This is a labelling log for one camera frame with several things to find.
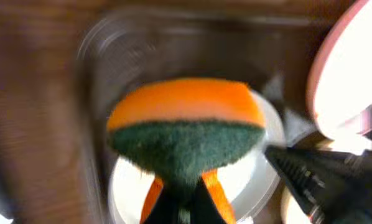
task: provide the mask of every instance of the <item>metal sink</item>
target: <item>metal sink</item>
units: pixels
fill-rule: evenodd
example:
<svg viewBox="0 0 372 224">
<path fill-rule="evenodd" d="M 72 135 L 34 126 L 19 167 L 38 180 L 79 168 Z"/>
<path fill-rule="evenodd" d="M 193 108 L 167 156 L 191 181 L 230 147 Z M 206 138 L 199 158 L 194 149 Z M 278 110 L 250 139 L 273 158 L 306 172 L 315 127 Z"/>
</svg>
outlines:
<svg viewBox="0 0 372 224">
<path fill-rule="evenodd" d="M 335 20 L 265 15 L 132 7 L 110 12 L 89 31 L 78 52 L 80 101 L 89 111 L 82 114 L 84 159 L 91 211 L 103 223 L 109 222 L 107 185 L 117 157 L 105 145 L 106 117 L 126 93 L 145 83 L 177 77 L 239 80 L 275 106 L 288 144 L 315 130 L 305 110 L 305 84 Z M 268 207 L 279 205 L 279 193 L 273 200 Z M 255 223 L 279 221 L 278 208 L 276 214 L 265 209 Z"/>
</svg>

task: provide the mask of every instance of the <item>sink basin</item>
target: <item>sink basin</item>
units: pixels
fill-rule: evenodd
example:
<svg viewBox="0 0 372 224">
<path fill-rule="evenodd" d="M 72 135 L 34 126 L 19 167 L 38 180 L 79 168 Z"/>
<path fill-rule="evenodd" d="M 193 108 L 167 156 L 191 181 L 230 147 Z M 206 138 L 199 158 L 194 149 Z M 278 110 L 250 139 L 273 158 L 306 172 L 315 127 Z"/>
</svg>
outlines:
<svg viewBox="0 0 372 224">
<path fill-rule="evenodd" d="M 78 51 L 81 100 L 89 111 L 82 138 L 91 210 L 110 222 L 107 190 L 117 155 L 105 144 L 106 118 L 118 100 L 143 84 L 178 77 L 242 81 L 274 105 L 288 145 L 314 131 L 305 109 L 307 74 L 334 22 L 143 7 L 111 11 Z"/>
</svg>

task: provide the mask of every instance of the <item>white plate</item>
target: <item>white plate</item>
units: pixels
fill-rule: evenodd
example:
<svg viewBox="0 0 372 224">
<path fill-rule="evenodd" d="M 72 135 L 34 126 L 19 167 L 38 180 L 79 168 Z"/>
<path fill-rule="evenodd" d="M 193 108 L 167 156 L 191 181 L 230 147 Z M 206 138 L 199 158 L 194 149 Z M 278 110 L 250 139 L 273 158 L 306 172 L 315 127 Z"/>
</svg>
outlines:
<svg viewBox="0 0 372 224">
<path fill-rule="evenodd" d="M 235 164 L 218 169 L 218 179 L 237 220 L 258 214 L 279 182 L 276 171 L 263 154 L 265 144 L 286 144 L 276 110 L 255 91 L 251 93 L 265 115 L 265 139 Z M 154 174 L 141 172 L 127 160 L 118 159 L 111 175 L 108 195 L 109 210 L 115 223 L 139 223 L 144 200 L 153 180 Z"/>
<path fill-rule="evenodd" d="M 356 1 L 326 37 L 310 71 L 307 105 L 330 139 L 372 129 L 372 0 Z"/>
</svg>

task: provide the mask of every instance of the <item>black tongs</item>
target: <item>black tongs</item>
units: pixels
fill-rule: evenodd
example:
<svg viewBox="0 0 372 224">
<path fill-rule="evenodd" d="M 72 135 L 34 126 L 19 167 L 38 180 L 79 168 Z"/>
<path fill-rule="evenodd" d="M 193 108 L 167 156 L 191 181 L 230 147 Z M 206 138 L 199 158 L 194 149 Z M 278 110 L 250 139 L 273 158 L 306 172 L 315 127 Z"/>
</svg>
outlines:
<svg viewBox="0 0 372 224">
<path fill-rule="evenodd" d="M 190 210 L 191 224 L 226 223 L 219 214 L 216 206 L 205 187 L 202 178 L 198 181 L 197 188 L 191 201 L 187 204 Z M 152 212 L 144 224 L 178 224 L 183 223 L 179 217 L 180 206 L 170 191 L 164 186 Z"/>
<path fill-rule="evenodd" d="M 270 146 L 265 155 L 312 223 L 372 223 L 372 151 Z"/>
</svg>

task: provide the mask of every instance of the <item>sponge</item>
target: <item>sponge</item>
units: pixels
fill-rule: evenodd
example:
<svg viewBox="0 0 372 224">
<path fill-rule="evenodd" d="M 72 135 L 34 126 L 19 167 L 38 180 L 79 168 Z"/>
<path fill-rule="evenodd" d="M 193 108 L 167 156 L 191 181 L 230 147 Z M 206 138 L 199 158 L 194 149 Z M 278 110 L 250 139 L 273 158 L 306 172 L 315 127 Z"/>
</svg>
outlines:
<svg viewBox="0 0 372 224">
<path fill-rule="evenodd" d="M 116 105 L 107 130 L 119 155 L 155 173 L 186 205 L 204 173 L 236 162 L 261 140 L 264 118 L 245 84 L 189 78 L 130 93 Z M 225 197 L 212 198 L 229 205 Z"/>
</svg>

